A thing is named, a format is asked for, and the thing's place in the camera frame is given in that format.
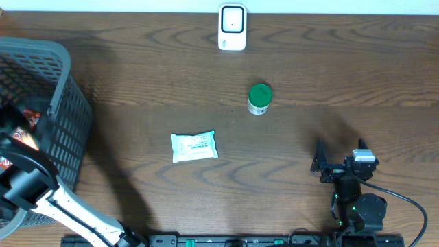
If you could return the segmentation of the green lid jar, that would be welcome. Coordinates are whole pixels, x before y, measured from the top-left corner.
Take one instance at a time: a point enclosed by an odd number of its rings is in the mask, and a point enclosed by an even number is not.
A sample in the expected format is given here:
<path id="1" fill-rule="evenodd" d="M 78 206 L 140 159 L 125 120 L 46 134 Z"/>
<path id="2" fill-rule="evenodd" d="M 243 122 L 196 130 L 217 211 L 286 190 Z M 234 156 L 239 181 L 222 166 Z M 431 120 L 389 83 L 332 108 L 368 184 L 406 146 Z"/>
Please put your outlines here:
<path id="1" fill-rule="evenodd" d="M 248 94 L 247 108 L 253 115 L 263 115 L 272 101 L 272 89 L 267 84 L 255 84 Z"/>

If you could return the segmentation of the white wet wipes pack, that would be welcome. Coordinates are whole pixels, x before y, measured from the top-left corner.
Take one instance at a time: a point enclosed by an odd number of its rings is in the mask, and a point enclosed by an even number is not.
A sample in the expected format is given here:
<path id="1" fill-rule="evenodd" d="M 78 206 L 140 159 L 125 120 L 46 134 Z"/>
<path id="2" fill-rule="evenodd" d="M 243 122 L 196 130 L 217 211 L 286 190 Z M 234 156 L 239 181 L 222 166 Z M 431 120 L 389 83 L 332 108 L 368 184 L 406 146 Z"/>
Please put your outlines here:
<path id="1" fill-rule="evenodd" d="M 195 135 L 172 134 L 171 146 L 173 163 L 219 157 L 214 130 Z"/>

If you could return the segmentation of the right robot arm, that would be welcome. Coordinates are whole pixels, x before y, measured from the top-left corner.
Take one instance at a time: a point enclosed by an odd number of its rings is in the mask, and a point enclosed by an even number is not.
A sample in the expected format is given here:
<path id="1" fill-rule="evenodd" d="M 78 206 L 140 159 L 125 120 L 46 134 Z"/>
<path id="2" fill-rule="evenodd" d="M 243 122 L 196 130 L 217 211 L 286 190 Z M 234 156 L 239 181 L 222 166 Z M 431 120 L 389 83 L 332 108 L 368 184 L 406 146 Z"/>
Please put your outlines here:
<path id="1" fill-rule="evenodd" d="M 317 142 L 310 170 L 320 172 L 321 183 L 334 184 L 331 213 L 340 220 L 342 230 L 361 234 L 383 229 L 386 200 L 361 191 L 361 184 L 373 177 L 378 164 L 379 160 L 361 139 L 358 148 L 338 164 L 328 162 L 323 142 Z"/>

